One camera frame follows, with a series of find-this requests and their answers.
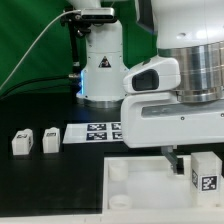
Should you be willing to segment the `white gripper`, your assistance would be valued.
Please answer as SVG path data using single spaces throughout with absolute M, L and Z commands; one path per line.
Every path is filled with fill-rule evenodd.
M 184 162 L 173 145 L 224 142 L 224 99 L 183 104 L 170 92 L 128 96 L 121 106 L 121 126 L 130 148 L 160 147 L 174 174 Z

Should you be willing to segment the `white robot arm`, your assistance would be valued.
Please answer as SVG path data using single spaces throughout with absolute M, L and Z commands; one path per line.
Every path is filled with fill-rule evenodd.
M 123 140 L 159 147 L 224 142 L 224 0 L 135 0 L 137 22 L 157 34 L 157 55 L 123 79 Z

